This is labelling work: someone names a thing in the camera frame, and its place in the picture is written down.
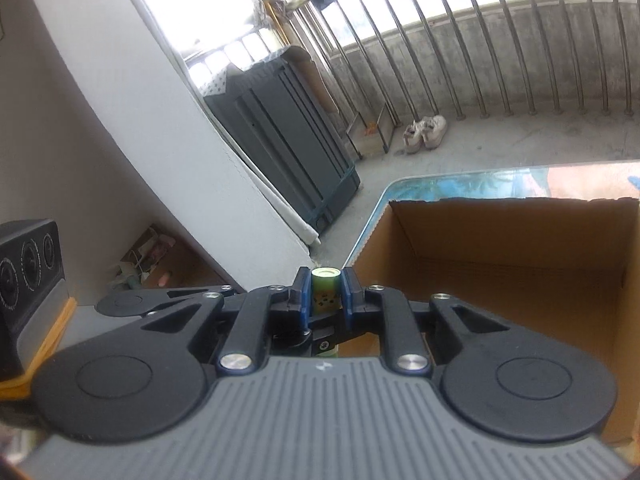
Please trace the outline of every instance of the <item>cardboard box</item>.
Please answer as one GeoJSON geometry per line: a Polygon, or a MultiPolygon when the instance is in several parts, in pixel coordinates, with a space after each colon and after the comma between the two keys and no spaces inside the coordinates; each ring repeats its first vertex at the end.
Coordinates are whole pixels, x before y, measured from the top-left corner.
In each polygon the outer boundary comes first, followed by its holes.
{"type": "MultiPolygon", "coordinates": [[[[638,200],[391,202],[354,261],[363,286],[446,292],[581,348],[615,375],[603,438],[634,434],[640,404],[638,200]]],[[[373,336],[340,354],[376,351],[373,336]]]]}
{"type": "Polygon", "coordinates": [[[187,245],[176,240],[142,283],[143,288],[224,285],[220,275],[187,245]]]}

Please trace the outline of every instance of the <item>box flap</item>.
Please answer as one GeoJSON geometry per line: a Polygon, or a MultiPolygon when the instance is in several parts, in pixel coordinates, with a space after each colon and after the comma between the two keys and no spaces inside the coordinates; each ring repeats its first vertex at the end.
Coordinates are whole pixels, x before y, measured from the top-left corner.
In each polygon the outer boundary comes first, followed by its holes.
{"type": "Polygon", "coordinates": [[[411,259],[407,257],[411,254],[411,245],[397,216],[386,206],[353,268],[365,286],[373,283],[398,286],[393,278],[412,266],[411,259]]]}
{"type": "Polygon", "coordinates": [[[391,202],[418,257],[499,266],[624,266],[638,200],[527,198],[391,202]]]}

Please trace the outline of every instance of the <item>dark gray cabinet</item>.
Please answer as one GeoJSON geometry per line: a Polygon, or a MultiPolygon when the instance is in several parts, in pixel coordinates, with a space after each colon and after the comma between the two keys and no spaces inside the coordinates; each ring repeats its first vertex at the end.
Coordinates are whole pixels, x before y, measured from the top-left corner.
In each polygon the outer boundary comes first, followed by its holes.
{"type": "Polygon", "coordinates": [[[318,232],[360,185],[354,162],[293,64],[276,53],[205,97],[238,145],[318,232]]]}

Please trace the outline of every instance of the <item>speaker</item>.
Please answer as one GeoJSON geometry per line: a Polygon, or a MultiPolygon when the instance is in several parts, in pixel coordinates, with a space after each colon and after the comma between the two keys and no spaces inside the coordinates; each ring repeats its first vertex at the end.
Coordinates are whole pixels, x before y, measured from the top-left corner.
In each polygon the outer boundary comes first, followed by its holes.
{"type": "Polygon", "coordinates": [[[56,223],[0,225],[0,381],[29,367],[68,299],[56,223]]]}

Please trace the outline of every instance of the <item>metal screw head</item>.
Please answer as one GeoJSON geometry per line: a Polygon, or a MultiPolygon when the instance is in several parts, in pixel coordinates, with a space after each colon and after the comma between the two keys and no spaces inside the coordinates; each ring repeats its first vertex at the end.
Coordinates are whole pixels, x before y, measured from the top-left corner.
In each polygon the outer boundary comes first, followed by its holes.
{"type": "Polygon", "coordinates": [[[411,372],[417,372],[418,370],[422,370],[426,368],[429,364],[427,358],[418,354],[404,354],[398,358],[398,366],[402,368],[402,370],[408,370],[411,372]]]}
{"type": "Polygon", "coordinates": [[[227,354],[220,358],[220,366],[227,370],[246,370],[251,363],[251,358],[245,354],[227,354]]]}

